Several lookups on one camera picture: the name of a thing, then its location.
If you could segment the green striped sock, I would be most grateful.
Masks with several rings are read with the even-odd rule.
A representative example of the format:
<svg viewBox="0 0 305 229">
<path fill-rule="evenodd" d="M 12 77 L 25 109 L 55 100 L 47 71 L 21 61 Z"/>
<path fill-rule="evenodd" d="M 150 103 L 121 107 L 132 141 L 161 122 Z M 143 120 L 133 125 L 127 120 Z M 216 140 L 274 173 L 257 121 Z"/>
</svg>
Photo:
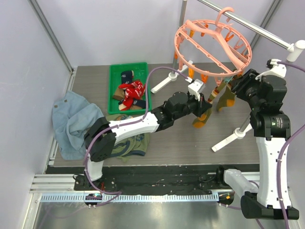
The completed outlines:
<svg viewBox="0 0 305 229">
<path fill-rule="evenodd" d="M 225 88 L 225 92 L 219 98 L 216 106 L 216 110 L 219 112 L 225 107 L 232 107 L 235 104 L 235 93 L 231 91 L 232 84 L 228 83 Z"/>
<path fill-rule="evenodd" d="M 212 104 L 213 100 L 218 96 L 218 94 L 224 89 L 225 86 L 226 86 L 226 82 L 222 81 L 219 86 L 215 87 L 212 90 L 210 96 L 208 97 L 208 100 L 207 100 L 208 103 Z M 202 128 L 206 124 L 211 113 L 212 113 L 212 108 L 209 108 L 208 110 L 206 110 L 200 117 L 196 118 L 193 121 L 193 127 Z"/>
</svg>

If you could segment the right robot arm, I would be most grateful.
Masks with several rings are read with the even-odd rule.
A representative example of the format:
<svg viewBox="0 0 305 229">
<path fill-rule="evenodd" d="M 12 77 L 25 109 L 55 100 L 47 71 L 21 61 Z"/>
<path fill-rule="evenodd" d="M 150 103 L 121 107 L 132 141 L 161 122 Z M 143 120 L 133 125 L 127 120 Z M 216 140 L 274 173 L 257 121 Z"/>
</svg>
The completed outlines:
<svg viewBox="0 0 305 229">
<path fill-rule="evenodd" d="M 299 219 L 287 191 L 286 158 L 291 123 L 281 111 L 287 93 L 286 81 L 274 74 L 259 76 L 253 69 L 235 80 L 232 92 L 248 102 L 250 124 L 259 151 L 260 180 L 254 186 L 237 169 L 226 169 L 215 176 L 220 188 L 230 186 L 241 198 L 247 219 Z"/>
</svg>

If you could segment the navy santa sock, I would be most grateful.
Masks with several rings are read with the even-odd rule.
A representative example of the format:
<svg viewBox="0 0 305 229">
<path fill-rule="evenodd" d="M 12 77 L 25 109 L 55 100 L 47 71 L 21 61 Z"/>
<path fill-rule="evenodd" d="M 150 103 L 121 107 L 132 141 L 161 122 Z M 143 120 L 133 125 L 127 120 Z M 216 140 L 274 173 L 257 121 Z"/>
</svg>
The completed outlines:
<svg viewBox="0 0 305 229">
<path fill-rule="evenodd" d="M 121 84 L 131 84 L 133 81 L 134 72 L 132 70 L 121 72 Z"/>
<path fill-rule="evenodd" d="M 120 111 L 146 109 L 146 101 L 145 100 L 134 99 L 133 105 L 131 107 L 124 106 L 122 104 L 122 101 L 119 102 L 119 110 Z"/>
</svg>

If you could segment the red patterned sock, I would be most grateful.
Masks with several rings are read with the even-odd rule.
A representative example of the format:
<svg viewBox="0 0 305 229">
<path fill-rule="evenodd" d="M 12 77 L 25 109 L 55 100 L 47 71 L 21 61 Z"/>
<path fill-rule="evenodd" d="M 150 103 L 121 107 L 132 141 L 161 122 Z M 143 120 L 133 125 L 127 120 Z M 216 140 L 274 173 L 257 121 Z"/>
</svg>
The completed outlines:
<svg viewBox="0 0 305 229">
<path fill-rule="evenodd" d="M 131 84 L 121 84 L 119 88 L 125 91 L 125 97 L 131 96 L 134 99 L 141 99 L 145 92 L 145 84 L 141 81 L 134 81 Z"/>
<path fill-rule="evenodd" d="M 133 105 L 134 102 L 134 98 L 131 96 L 126 96 L 123 101 L 122 104 L 126 107 L 131 107 Z"/>
</svg>

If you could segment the tan sock brown cuff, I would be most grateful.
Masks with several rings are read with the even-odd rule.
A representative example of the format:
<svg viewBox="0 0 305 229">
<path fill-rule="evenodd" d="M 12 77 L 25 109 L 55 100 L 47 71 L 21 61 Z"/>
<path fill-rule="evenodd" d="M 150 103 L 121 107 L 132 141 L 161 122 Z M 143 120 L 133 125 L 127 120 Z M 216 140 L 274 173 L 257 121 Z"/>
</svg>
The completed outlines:
<svg viewBox="0 0 305 229">
<path fill-rule="evenodd" d="M 125 98 L 125 91 L 122 88 L 117 88 L 112 96 L 113 99 L 121 101 Z"/>
</svg>

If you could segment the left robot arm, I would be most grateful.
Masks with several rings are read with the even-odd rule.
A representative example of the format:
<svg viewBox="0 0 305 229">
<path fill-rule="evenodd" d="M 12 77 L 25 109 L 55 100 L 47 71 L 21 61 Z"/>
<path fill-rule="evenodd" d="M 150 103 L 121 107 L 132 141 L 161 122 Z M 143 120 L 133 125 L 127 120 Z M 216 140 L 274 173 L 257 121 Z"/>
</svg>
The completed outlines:
<svg viewBox="0 0 305 229">
<path fill-rule="evenodd" d="M 103 161 L 111 157 L 118 142 L 139 134 L 165 130 L 173 126 L 175 120 L 189 114 L 200 117 L 211 107 L 203 94 L 176 92 L 163 105 L 139 117 L 119 121 L 99 118 L 84 135 L 85 185 L 90 190 L 101 186 Z"/>
</svg>

